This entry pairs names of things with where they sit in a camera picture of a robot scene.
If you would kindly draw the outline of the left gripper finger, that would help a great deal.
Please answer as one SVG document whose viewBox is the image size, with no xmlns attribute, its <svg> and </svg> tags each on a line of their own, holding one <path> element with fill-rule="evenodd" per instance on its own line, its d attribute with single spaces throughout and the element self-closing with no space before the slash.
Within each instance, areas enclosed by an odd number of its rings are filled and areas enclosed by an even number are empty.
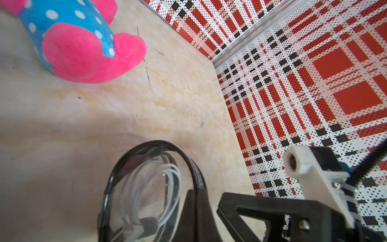
<svg viewBox="0 0 387 242">
<path fill-rule="evenodd" d="M 220 242 L 206 189 L 189 190 L 173 242 Z"/>
</svg>

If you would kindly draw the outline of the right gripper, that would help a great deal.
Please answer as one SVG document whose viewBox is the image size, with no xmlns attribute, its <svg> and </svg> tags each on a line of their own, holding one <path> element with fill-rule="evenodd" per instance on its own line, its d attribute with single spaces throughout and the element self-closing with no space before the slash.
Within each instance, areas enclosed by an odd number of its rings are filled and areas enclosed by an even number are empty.
<svg viewBox="0 0 387 242">
<path fill-rule="evenodd" d="M 285 200 L 292 242 L 381 242 L 382 237 L 358 222 L 348 227 L 344 215 L 317 201 Z"/>
</svg>

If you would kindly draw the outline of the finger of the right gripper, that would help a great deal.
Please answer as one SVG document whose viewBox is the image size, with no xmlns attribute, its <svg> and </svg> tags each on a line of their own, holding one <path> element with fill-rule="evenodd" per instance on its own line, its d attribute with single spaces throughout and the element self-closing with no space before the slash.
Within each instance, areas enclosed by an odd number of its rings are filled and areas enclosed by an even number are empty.
<svg viewBox="0 0 387 242">
<path fill-rule="evenodd" d="M 243 217 L 264 222 L 265 242 L 284 241 L 286 215 L 290 217 L 290 241 L 332 241 L 330 209 L 317 201 L 224 193 L 217 214 L 236 242 L 259 241 Z"/>
</svg>

